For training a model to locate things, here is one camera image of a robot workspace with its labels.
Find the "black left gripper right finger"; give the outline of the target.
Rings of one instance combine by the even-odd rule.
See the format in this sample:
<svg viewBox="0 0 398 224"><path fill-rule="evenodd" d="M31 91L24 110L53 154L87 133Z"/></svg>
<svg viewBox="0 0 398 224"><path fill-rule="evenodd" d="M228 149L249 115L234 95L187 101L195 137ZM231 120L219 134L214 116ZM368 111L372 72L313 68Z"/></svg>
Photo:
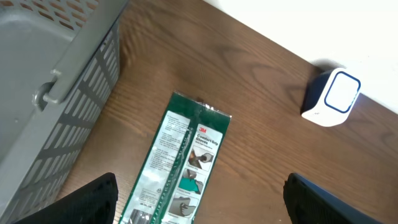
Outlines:
<svg viewBox="0 0 398 224"><path fill-rule="evenodd" d="M291 222L295 224L378 223L298 173L289 174L283 198Z"/></svg>

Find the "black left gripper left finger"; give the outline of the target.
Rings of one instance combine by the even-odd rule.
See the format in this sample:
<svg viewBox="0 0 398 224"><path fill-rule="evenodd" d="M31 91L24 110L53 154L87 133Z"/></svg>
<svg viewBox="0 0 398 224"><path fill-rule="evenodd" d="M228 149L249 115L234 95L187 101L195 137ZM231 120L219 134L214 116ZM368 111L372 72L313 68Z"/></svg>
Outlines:
<svg viewBox="0 0 398 224"><path fill-rule="evenodd" d="M116 176L108 172L16 224L112 224L117 201Z"/></svg>

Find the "green white package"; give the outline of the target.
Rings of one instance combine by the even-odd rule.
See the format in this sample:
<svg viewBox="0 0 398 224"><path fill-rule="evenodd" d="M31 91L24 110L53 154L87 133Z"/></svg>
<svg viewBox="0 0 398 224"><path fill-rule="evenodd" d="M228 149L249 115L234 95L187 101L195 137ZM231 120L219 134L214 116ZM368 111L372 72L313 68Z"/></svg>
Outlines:
<svg viewBox="0 0 398 224"><path fill-rule="evenodd" d="M172 93L120 223L193 224L230 121Z"/></svg>

